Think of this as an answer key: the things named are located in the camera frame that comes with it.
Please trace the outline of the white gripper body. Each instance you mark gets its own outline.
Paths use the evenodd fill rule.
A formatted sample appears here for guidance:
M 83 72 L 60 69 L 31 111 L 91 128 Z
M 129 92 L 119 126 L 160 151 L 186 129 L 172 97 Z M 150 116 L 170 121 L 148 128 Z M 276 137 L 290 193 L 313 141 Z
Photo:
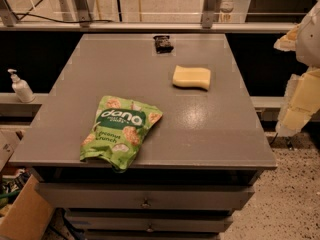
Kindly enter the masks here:
M 300 23 L 296 40 L 296 58 L 307 66 L 320 67 L 320 1 Z

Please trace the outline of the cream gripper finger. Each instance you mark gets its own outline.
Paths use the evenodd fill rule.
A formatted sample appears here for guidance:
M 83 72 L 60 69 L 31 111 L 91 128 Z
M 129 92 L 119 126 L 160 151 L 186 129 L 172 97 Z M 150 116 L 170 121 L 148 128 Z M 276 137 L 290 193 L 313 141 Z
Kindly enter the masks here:
M 280 51 L 295 51 L 296 50 L 296 40 L 297 33 L 300 25 L 296 25 L 290 31 L 288 31 L 285 35 L 279 38 L 274 43 L 274 48 Z
M 299 133 L 320 109 L 320 69 L 309 67 L 301 76 L 292 74 L 288 80 L 276 132 L 280 137 Z

